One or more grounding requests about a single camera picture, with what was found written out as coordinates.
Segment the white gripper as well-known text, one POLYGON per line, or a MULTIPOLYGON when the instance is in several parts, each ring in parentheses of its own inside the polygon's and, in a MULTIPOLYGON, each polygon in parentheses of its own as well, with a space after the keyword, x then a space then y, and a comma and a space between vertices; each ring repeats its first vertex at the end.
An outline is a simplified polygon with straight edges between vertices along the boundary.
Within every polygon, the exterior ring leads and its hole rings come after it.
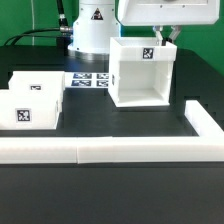
MULTIPOLYGON (((179 25, 214 24, 219 19, 221 0, 119 0, 118 20, 125 26, 172 26, 174 43, 179 25)), ((165 46, 162 27, 154 27, 157 44, 165 46)))

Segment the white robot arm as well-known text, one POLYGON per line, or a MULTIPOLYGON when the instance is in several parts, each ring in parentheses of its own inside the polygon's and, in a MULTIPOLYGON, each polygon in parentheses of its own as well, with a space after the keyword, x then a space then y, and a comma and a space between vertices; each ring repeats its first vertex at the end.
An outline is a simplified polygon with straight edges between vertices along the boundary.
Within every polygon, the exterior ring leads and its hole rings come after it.
POLYGON ((79 16, 72 27, 71 55, 89 60, 108 57, 111 37, 121 35, 121 26, 152 27, 155 40, 163 43, 164 26, 171 26, 175 40, 184 25, 214 24, 219 19, 220 0, 79 0, 79 16))

